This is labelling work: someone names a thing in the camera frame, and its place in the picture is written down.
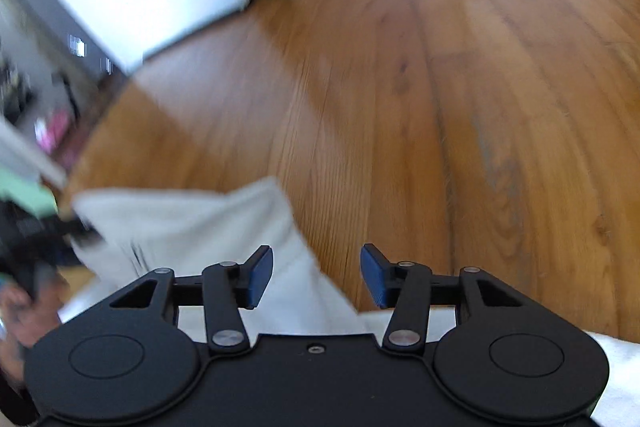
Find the white towel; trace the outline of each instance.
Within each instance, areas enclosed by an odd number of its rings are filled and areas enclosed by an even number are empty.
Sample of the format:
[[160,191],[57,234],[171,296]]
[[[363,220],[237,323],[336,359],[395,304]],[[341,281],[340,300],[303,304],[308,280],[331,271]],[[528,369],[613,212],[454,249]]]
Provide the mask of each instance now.
[[[63,320],[157,267],[178,277],[199,275],[210,264],[242,263],[260,245],[274,253],[271,282],[252,311],[241,310],[252,342],[259,333],[338,335],[386,329],[390,312],[358,314],[319,270],[293,221],[287,198],[267,178],[236,192],[94,190],[78,196],[74,209],[104,241],[74,245],[98,274],[61,313]],[[428,341],[455,326],[451,310],[430,314]],[[203,342],[201,309],[180,309],[178,327]],[[593,335],[610,363],[606,391],[593,418],[603,427],[640,427],[640,346]]]

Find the black object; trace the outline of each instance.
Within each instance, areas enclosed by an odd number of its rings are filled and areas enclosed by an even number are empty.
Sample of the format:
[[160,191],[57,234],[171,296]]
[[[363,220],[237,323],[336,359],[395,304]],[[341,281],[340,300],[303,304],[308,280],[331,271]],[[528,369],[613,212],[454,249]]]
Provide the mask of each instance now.
[[38,410],[25,389],[14,389],[0,373],[0,410],[15,425],[30,425],[38,419]]
[[13,201],[0,201],[0,272],[10,275],[31,298],[36,298],[41,267],[81,264],[66,242],[95,235],[81,219],[57,214],[37,218]]
[[[157,269],[46,335],[26,360],[39,425],[595,425],[600,346],[482,270],[432,275],[365,245],[367,286],[395,307],[382,347],[372,335],[250,347],[238,307],[260,301],[273,253],[229,265],[177,279]],[[433,304],[455,305],[458,325],[426,344]],[[204,306],[207,344],[175,327],[183,305]]]
[[51,75],[51,80],[53,84],[62,84],[65,88],[66,97],[71,105],[71,110],[74,114],[74,122],[78,123],[80,120],[80,108],[78,107],[78,100],[76,100],[76,96],[74,95],[74,91],[71,87],[71,83],[69,82],[69,77],[66,76],[66,73],[63,71],[58,71]]
[[15,125],[35,99],[28,81],[23,74],[14,71],[4,60],[0,66],[0,115]]

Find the wooden floor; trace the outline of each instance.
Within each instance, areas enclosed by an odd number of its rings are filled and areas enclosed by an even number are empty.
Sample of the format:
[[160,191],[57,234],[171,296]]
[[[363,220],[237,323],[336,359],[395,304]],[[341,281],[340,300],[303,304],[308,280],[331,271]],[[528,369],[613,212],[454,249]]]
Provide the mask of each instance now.
[[639,42],[640,0],[259,0],[140,70],[68,195],[274,174],[361,308],[371,241],[640,341]]

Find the metal pivot screw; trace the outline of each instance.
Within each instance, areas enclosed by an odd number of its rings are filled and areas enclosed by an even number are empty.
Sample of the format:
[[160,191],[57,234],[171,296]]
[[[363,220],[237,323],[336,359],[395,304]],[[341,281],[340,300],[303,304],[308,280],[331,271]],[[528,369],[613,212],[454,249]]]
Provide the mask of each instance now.
[[211,337],[214,344],[223,347],[237,346],[244,341],[244,335],[238,330],[220,330]]
[[396,330],[389,333],[389,342],[395,346],[413,346],[420,341],[420,335],[412,330]]
[[313,346],[309,346],[307,351],[312,355],[320,355],[321,353],[324,353],[325,349],[324,346],[321,346],[320,344],[314,344]]

